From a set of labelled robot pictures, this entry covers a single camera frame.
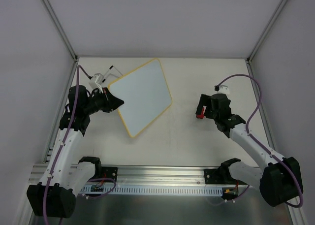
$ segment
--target table surface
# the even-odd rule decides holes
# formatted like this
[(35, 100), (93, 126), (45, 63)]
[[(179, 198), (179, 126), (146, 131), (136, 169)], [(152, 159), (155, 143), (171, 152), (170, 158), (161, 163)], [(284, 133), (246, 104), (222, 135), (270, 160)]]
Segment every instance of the table surface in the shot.
[[(105, 73), (114, 65), (123, 74), (150, 58), (80, 58), (79, 64), (89, 75)], [(159, 166), (219, 166), (223, 161), (239, 158), (256, 166), (251, 157), (235, 142), (219, 132), (213, 120), (197, 119), (196, 107), (201, 94), (215, 94), (214, 85), (236, 73), (248, 74), (244, 60), (233, 59), (160, 59), (173, 104), (136, 138), (130, 138), (117, 111), (97, 112), (73, 157), (95, 156), (102, 164)], [(108, 86), (115, 80), (110, 75)], [(80, 84), (91, 91), (81, 72)], [(232, 112), (248, 119), (256, 106), (248, 78), (235, 77), (225, 83), (230, 89)], [(251, 121), (251, 129), (267, 142), (260, 114)]]

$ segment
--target wall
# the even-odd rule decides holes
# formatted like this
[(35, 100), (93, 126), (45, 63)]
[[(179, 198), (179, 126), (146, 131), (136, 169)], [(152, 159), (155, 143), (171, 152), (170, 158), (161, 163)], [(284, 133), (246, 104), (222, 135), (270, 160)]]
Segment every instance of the wall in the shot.
[(280, 0), (50, 0), (78, 55), (247, 58)]
[(0, 224), (15, 224), (72, 60), (40, 0), (0, 0)]
[(276, 145), (300, 162), (309, 224), (315, 224), (314, 13), (314, 0), (290, 0), (252, 64)]

